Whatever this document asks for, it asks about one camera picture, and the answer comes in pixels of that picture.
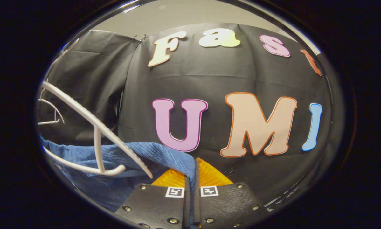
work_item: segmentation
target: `screw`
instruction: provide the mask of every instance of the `screw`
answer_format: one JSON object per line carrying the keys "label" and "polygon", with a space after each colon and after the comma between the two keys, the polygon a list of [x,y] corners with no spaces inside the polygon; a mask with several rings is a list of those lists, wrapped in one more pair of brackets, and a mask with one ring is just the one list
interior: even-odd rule
{"label": "screw", "polygon": [[206,223],[214,223],[216,220],[213,218],[207,218],[205,221]]}
{"label": "screw", "polygon": [[141,226],[143,227],[146,227],[146,228],[150,228],[148,225],[146,225],[145,223],[140,223]]}
{"label": "screw", "polygon": [[169,223],[172,223],[172,224],[177,224],[177,223],[179,223],[179,221],[178,221],[177,219],[175,219],[175,218],[168,219],[168,222],[169,222]]}

